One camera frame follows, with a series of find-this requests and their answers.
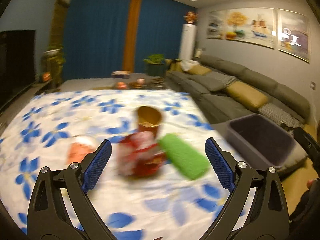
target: floral tablecloth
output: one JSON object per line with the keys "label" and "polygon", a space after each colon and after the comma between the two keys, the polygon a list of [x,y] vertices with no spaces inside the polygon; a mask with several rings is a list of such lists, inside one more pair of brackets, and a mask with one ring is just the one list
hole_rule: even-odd
{"label": "floral tablecloth", "polygon": [[[211,129],[186,93],[171,90],[89,90],[34,97],[0,138],[0,198],[18,226],[26,232],[30,196],[39,170],[64,169],[70,144],[77,135],[112,143],[112,156],[94,190],[88,192],[100,217],[119,239],[198,240],[224,205],[229,192],[213,169],[197,180],[184,178],[171,163],[156,179],[126,180],[118,175],[117,142],[137,128],[134,110],[150,105],[162,110],[159,136],[177,133],[199,152],[213,137],[223,150],[241,157]],[[62,191],[73,225],[81,229]],[[252,204],[250,191],[238,223],[243,225]]]}

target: blue textured rubber pad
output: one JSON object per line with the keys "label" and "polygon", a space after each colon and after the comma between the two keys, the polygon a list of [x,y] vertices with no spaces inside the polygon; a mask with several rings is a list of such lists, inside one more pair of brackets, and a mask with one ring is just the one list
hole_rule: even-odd
{"label": "blue textured rubber pad", "polygon": [[218,148],[210,139],[207,139],[205,142],[205,153],[216,172],[221,185],[232,193],[236,187],[233,180],[233,172]]}
{"label": "blue textured rubber pad", "polygon": [[84,193],[87,193],[89,190],[92,190],[95,187],[104,167],[107,165],[107,162],[111,156],[111,150],[111,143],[107,141],[96,154],[88,168],[85,170],[84,180],[81,187]]}

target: green sponge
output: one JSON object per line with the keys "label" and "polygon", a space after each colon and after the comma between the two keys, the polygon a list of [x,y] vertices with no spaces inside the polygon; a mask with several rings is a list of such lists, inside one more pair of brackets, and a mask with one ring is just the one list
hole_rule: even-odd
{"label": "green sponge", "polygon": [[172,164],[188,179],[198,179],[207,172],[208,159],[175,134],[166,134],[159,140],[159,145]]}

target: painting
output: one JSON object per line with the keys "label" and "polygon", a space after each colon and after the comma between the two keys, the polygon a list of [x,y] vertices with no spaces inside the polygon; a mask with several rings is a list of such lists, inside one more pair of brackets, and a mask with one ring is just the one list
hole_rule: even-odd
{"label": "painting", "polygon": [[272,8],[228,10],[226,39],[274,49],[276,44],[276,10]]}
{"label": "painting", "polygon": [[278,10],[278,49],[306,62],[310,62],[310,39],[306,16]]}
{"label": "painting", "polygon": [[224,22],[226,18],[226,10],[214,11],[209,13],[209,23],[207,27],[207,39],[223,39],[224,38]]}

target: metal bolt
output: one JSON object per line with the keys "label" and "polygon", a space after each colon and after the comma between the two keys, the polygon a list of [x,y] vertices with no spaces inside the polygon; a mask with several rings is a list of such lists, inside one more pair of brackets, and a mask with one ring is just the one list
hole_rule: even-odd
{"label": "metal bolt", "polygon": [[79,163],[71,163],[70,164],[70,168],[72,168],[72,169],[76,169],[78,167],[79,167]]}
{"label": "metal bolt", "polygon": [[275,169],[274,167],[269,167],[269,171],[270,171],[271,173],[275,173],[275,172],[276,172],[276,169]]}
{"label": "metal bolt", "polygon": [[247,167],[247,164],[244,162],[239,162],[239,167],[244,169]]}
{"label": "metal bolt", "polygon": [[42,173],[46,173],[48,171],[48,167],[43,167],[42,169],[41,169],[41,172]]}

